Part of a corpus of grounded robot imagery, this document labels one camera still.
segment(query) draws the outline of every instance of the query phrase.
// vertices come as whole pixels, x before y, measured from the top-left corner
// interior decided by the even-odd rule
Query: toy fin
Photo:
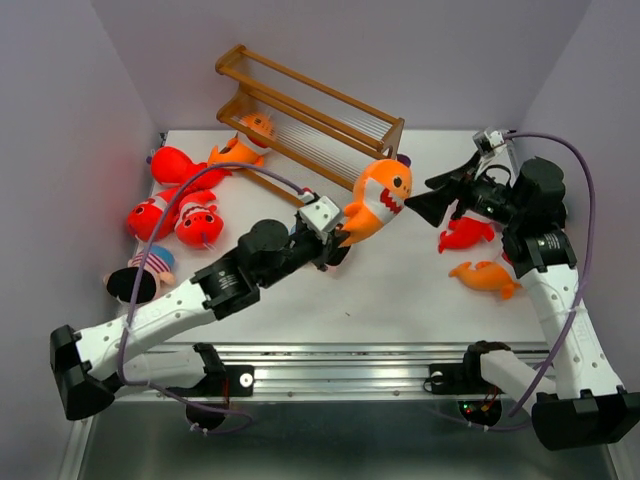
[[[232,149],[238,143],[238,135],[235,135],[229,139],[227,142],[227,148]]]
[[[462,273],[465,270],[469,270],[469,267],[471,266],[471,262],[464,262],[461,263],[460,265],[458,265],[456,268],[454,268],[453,270],[451,270],[449,272],[449,276],[450,277],[457,277],[458,275],[460,275],[460,273]]]
[[[211,149],[211,153],[209,154],[209,160],[207,160],[207,165],[213,165],[216,163],[216,157],[219,155],[218,146],[216,145]]]

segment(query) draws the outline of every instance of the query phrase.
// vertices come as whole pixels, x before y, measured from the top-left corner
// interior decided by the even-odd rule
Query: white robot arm
[[[498,142],[490,143],[493,149]],[[562,171],[543,159],[525,162],[513,187],[485,181],[477,174],[479,154],[447,174],[427,180],[433,191],[406,205],[438,226],[447,207],[470,209],[503,225],[503,245],[516,276],[529,294],[550,349],[565,329],[578,286],[576,259],[564,227]],[[346,254],[337,230],[342,212],[328,198],[302,207],[289,235],[273,220],[256,224],[238,246],[196,272],[171,293],[137,309],[124,358],[121,337],[126,316],[74,331],[51,334],[51,368],[66,416],[77,420],[107,408],[116,397],[144,388],[168,386],[184,396],[223,396],[221,379],[232,380],[231,396],[252,394],[253,367],[224,366],[212,345],[197,344],[174,353],[149,349],[175,335],[221,320],[256,302],[268,288],[303,265],[319,269],[338,264]],[[627,393],[609,365],[581,302],[566,339],[553,359],[555,379],[519,360],[509,347],[479,342],[462,364],[430,365],[434,394],[477,394],[495,385],[513,399],[524,398],[543,445],[555,450],[619,440],[640,420],[640,394]],[[117,371],[123,364],[122,383]]]

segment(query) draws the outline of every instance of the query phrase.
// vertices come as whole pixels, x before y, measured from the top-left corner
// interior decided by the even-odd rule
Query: white platform
[[[405,131],[400,153],[412,161],[414,193],[424,179],[466,162],[472,152],[470,131]],[[193,161],[206,161],[229,131],[171,131],[167,145]],[[509,165],[506,153],[501,162]],[[327,194],[341,206],[351,194],[296,163],[271,153],[266,166],[302,186]],[[238,236],[263,218],[294,223],[294,208],[249,180],[234,175],[213,190],[225,229],[217,251],[184,247],[174,235],[159,242],[176,256],[179,281],[233,248]],[[382,232],[356,245],[333,272],[305,267],[268,290],[262,300],[221,322],[176,337],[180,342],[282,343],[451,343],[477,340],[541,342],[542,332],[522,290],[509,301],[464,287],[447,274],[463,261],[491,260],[500,241],[469,251],[437,252],[435,229],[405,209]]]

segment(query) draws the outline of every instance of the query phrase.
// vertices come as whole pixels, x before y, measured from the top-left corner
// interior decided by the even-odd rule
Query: metal frame
[[[185,347],[186,343],[168,343],[151,353],[162,354]],[[216,345],[227,364],[250,363],[255,366],[254,395],[234,399],[234,403],[306,402],[306,401],[429,401],[449,398],[425,392],[424,380],[429,365],[459,362],[466,343],[442,344],[221,344]],[[543,342],[511,343],[518,358],[533,365],[547,355]],[[474,396],[456,399],[472,399]],[[201,398],[194,400],[216,401]],[[154,392],[143,392],[117,402],[161,402]],[[75,422],[59,475],[60,480],[79,478],[87,448],[92,419]],[[633,470],[623,442],[609,446],[617,477],[632,479]]]

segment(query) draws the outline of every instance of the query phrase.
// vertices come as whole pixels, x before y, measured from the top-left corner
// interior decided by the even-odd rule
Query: red plush toy
[[[207,248],[220,235],[224,222],[215,214],[217,207],[209,205],[216,199],[210,190],[187,195],[180,203],[176,217],[176,236],[192,248]]]
[[[172,188],[139,203],[127,216],[127,230],[131,235],[143,242],[149,241],[153,229],[158,223],[158,220],[160,220],[160,216],[166,210],[169,201],[177,193],[179,186],[189,180],[193,175],[207,168],[206,163],[194,164],[184,152],[174,147],[162,147],[158,149],[149,163],[151,163],[151,175],[153,178],[160,185]],[[178,198],[173,205],[173,208],[162,223],[156,240],[161,240],[174,230],[179,217],[178,212],[180,211],[181,205],[184,205],[184,200],[186,200],[187,197],[197,192],[205,196],[211,195],[215,198],[213,193],[208,190],[215,187],[228,175],[231,175],[231,173],[221,168],[204,174],[192,183],[182,193],[181,198]],[[215,218],[217,219],[215,224],[219,234],[220,230],[222,230],[222,220],[217,215]],[[209,226],[208,229],[203,229],[205,244],[213,243],[215,240],[214,237],[217,238],[218,234],[213,235],[214,230],[212,230],[211,226]],[[182,241],[187,245],[194,243],[193,241]]]
[[[491,225],[480,220],[470,217],[462,217],[460,220],[450,220],[449,230],[440,234],[440,243],[438,252],[442,253],[445,249],[462,250],[471,248],[483,238],[490,242],[495,237]]]
[[[155,228],[162,212],[167,208],[167,204],[178,191],[178,187],[170,188],[160,192],[153,197],[147,198],[139,203],[127,216],[127,230],[131,235],[142,242],[149,241],[151,233]],[[162,227],[156,236],[156,240],[161,240],[173,231],[175,217],[178,213],[179,202],[176,202],[169,212],[169,215],[162,223]]]
[[[183,151],[174,147],[161,147],[151,158],[151,175],[163,187],[182,185],[205,168],[206,162],[193,163]],[[228,169],[212,170],[192,183],[190,190],[208,190],[228,175],[231,175]]]

